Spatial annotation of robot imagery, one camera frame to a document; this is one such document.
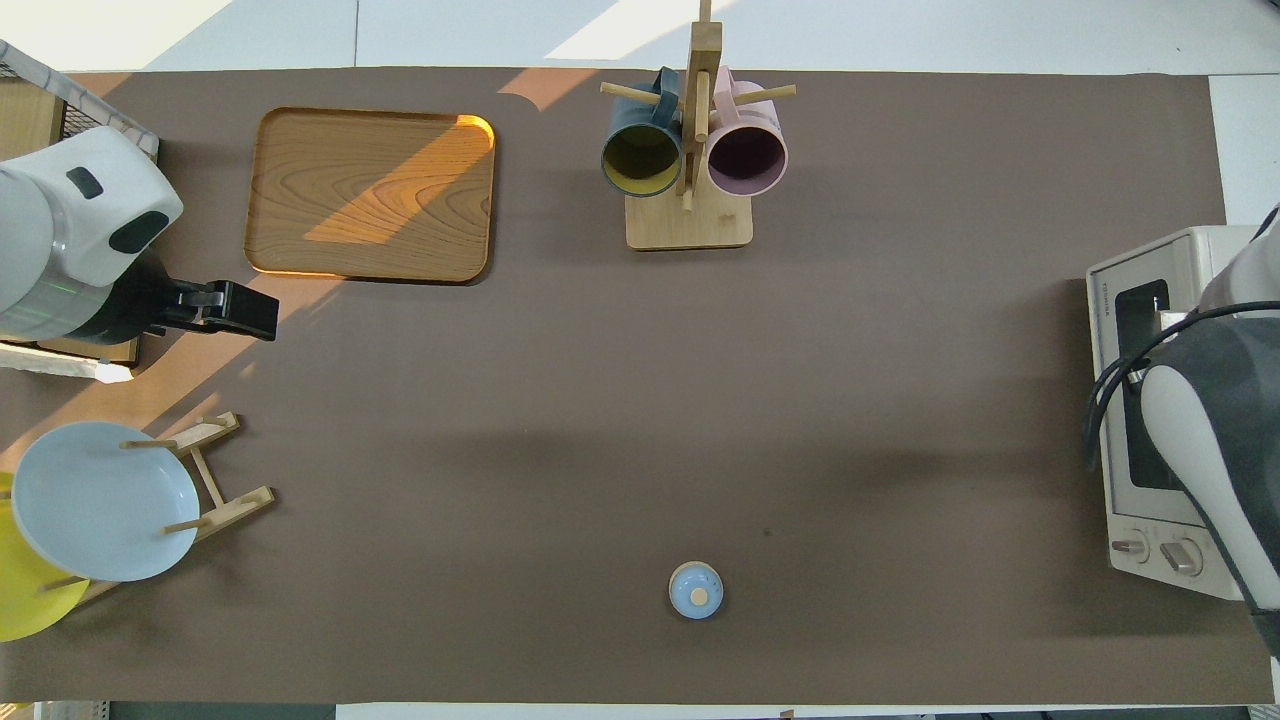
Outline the dark blue mug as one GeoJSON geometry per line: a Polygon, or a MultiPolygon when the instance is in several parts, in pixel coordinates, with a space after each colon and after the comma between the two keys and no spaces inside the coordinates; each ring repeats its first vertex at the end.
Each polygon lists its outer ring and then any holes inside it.
{"type": "Polygon", "coordinates": [[[680,109],[678,72],[662,67],[649,85],[636,91],[654,94],[649,104],[616,96],[612,101],[602,170],[622,193],[650,197],[666,192],[684,168],[684,111],[680,109]]]}

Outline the pink mug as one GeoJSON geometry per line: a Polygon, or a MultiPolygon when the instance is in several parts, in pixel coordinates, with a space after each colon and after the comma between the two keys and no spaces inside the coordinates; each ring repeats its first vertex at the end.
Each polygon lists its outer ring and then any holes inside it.
{"type": "Polygon", "coordinates": [[[736,104],[741,94],[762,90],[740,81],[727,65],[717,70],[712,92],[707,170],[712,183],[737,197],[773,188],[788,168],[788,147],[772,99],[736,104]]]}

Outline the wooden serving tray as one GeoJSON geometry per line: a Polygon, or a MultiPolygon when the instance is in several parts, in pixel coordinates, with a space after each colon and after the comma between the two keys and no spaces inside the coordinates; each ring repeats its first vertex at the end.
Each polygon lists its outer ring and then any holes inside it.
{"type": "Polygon", "coordinates": [[[474,114],[276,108],[253,146],[259,272],[467,284],[492,249],[497,133],[474,114]]]}

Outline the brown table mat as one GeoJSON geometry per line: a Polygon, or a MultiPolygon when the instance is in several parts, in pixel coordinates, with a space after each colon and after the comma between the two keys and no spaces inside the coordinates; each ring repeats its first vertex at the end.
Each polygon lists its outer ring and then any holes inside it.
{"type": "Polygon", "coordinates": [[[138,73],[186,213],[172,274],[280,300],[275,342],[170,334],[133,380],[0,372],[42,433],[230,410],[276,503],[0,644],[0,698],[346,703],[1253,703],[1248,612],[1108,565],[1083,462],[1083,277],[1224,219],[1194,76],[760,73],[788,174],[749,246],[635,252],[599,76],[138,73]],[[276,108],[474,114],[492,260],[462,286],[269,275],[242,243],[276,108]],[[701,621],[682,562],[724,584],[701,621]]]}

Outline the light blue plate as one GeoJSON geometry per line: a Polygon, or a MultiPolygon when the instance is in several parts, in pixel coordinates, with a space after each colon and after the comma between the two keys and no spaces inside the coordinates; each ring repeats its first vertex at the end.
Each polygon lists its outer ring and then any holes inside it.
{"type": "Polygon", "coordinates": [[[19,533],[73,577],[138,582],[177,565],[201,518],[193,478],[143,432],[77,421],[37,438],[12,486],[19,533]]]}

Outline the small blue lid wooden knob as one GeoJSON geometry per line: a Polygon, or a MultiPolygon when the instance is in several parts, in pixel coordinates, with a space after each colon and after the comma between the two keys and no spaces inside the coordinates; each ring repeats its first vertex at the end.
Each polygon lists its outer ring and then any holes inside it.
{"type": "Polygon", "coordinates": [[[719,612],[724,602],[724,584],[710,564],[682,562],[669,577],[668,601],[686,620],[708,620],[719,612]]]}

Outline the white toaster oven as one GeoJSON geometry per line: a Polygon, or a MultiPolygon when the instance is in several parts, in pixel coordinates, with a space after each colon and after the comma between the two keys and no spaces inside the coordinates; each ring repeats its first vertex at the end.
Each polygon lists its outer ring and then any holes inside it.
{"type": "Polygon", "coordinates": [[[1190,227],[1085,275],[1097,375],[1085,410],[1085,454],[1103,473],[1111,562],[1226,600],[1243,597],[1204,520],[1151,441],[1140,386],[1175,325],[1254,233],[1244,225],[1190,227]]]}

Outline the wooden mug rack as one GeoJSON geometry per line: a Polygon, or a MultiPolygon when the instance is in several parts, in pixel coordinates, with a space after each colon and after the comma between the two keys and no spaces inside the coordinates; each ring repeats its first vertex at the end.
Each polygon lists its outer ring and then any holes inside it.
{"type": "MultiPolygon", "coordinates": [[[[680,76],[680,109],[684,111],[684,168],[666,192],[650,197],[623,195],[625,240],[636,251],[739,249],[754,237],[753,199],[718,190],[708,177],[705,146],[716,76],[724,65],[723,26],[713,18],[713,0],[699,0],[690,26],[687,67],[680,76]]],[[[658,96],[631,88],[632,85],[603,82],[600,91],[612,97],[657,102],[658,96]]],[[[736,104],[795,96],[792,85],[741,94],[736,104]]]]}

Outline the wooden plate rack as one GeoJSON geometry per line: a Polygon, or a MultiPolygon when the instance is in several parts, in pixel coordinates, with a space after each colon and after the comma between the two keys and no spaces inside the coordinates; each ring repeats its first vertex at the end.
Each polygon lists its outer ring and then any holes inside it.
{"type": "MultiPolygon", "coordinates": [[[[268,486],[261,486],[239,496],[224,495],[209,466],[209,461],[204,454],[206,447],[234,434],[239,428],[241,420],[234,413],[223,413],[212,416],[202,416],[191,428],[180,430],[174,436],[165,438],[148,436],[150,439],[146,443],[148,447],[169,448],[183,462],[193,478],[201,509],[201,518],[195,521],[197,537],[193,546],[262,511],[275,501],[274,491],[268,486]]],[[[99,582],[69,575],[73,582],[79,579],[90,582],[90,588],[82,597],[82,601],[92,600],[116,585],[133,583],[99,582]]]]}

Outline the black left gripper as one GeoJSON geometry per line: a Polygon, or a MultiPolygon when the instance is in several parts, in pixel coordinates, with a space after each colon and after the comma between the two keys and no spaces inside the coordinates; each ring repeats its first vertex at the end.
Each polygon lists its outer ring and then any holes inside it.
{"type": "Polygon", "coordinates": [[[169,277],[156,252],[143,252],[116,279],[95,314],[95,343],[119,345],[150,331],[197,334],[228,333],[264,342],[276,338],[276,325],[227,316],[278,316],[279,301],[232,281],[187,284],[169,277]],[[197,313],[189,318],[188,310],[197,313]]]}

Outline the yellow plate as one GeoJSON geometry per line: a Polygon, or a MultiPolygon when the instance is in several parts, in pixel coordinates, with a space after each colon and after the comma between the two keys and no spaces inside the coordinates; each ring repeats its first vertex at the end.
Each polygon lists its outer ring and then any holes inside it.
{"type": "Polygon", "coordinates": [[[8,498],[10,489],[12,474],[0,471],[0,643],[60,621],[90,588],[90,582],[73,582],[28,544],[8,498]]]}

